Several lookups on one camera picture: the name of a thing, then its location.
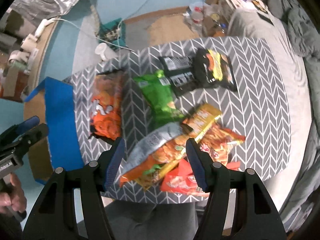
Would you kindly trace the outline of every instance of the gray pants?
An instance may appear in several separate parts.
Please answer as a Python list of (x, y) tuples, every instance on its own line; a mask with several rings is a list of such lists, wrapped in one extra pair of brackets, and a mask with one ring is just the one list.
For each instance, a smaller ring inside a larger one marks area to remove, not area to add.
[[(116, 240), (192, 240), (198, 228), (195, 203), (155, 205), (116, 200), (105, 209)], [(86, 236), (81, 223), (79, 233)]]

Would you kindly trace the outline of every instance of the gray blanket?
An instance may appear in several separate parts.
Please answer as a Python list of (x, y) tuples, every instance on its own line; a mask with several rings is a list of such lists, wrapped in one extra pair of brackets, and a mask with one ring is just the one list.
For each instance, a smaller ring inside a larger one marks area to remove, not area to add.
[(285, 223), (320, 185), (320, 35), (297, 0), (264, 1), (270, 12), (284, 23), (294, 52), (303, 57), (313, 110), (313, 121), (297, 183), (280, 212)]

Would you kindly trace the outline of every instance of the screw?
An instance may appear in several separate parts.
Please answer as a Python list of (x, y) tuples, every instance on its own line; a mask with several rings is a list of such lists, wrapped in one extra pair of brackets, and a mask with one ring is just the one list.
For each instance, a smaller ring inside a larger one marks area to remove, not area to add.
[(91, 162), (89, 162), (89, 166), (90, 167), (95, 167), (95, 166), (97, 166), (98, 165), (98, 162), (97, 161), (91, 161)]
[(214, 163), (213, 163), (213, 166), (214, 166), (215, 168), (221, 168), (222, 164), (221, 164), (220, 162), (214, 162)]
[(250, 175), (253, 175), (253, 174), (255, 174), (255, 171), (254, 171), (254, 169), (249, 168), (249, 169), (247, 169), (247, 173)]
[(55, 173), (60, 174), (61, 172), (63, 172), (63, 168), (62, 167), (56, 168)]

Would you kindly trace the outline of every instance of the gray chevron tablecloth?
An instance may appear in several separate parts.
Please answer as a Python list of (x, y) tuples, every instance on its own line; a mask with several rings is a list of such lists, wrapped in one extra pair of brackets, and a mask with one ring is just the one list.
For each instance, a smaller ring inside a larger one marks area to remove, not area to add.
[[(122, 68), (127, 72), (122, 101), (122, 128), (127, 156), (134, 145), (150, 132), (152, 121), (150, 108), (132, 78), (162, 69), (159, 56), (194, 55), (197, 48), (202, 47), (230, 57), (238, 92), (233, 93), (224, 88), (197, 89), (177, 98), (176, 107), (185, 114), (202, 102), (219, 108), (223, 112), (223, 125), (246, 136), (245, 143), (235, 147), (231, 152), (232, 161), (240, 161), (241, 170), (254, 168), (262, 180), (282, 171), (287, 166), (291, 144), (285, 88), (266, 41), (244, 37), (171, 42), (122, 55), (121, 58), (86, 68), (69, 77), (66, 81), (74, 87), (75, 122), (84, 162), (97, 159), (102, 151), (110, 148), (110, 145), (102, 140), (88, 140), (92, 112), (91, 87), (97, 73), (114, 68)], [(203, 200), (202, 197), (161, 192), (158, 185), (144, 192), (135, 181), (120, 188), (118, 180), (125, 159), (114, 185), (105, 196), (144, 203), (184, 203)]]

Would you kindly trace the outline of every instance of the person's hand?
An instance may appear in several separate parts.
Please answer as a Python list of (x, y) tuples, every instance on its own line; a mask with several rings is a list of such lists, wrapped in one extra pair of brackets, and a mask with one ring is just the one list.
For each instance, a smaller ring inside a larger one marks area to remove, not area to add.
[(21, 182), (14, 173), (10, 174), (10, 182), (13, 186), (11, 194), (4, 192), (0, 193), (0, 213), (10, 215), (6, 208), (8, 206), (11, 206), (16, 212), (19, 211), (20, 213), (23, 213), (27, 207), (27, 199), (21, 188)]

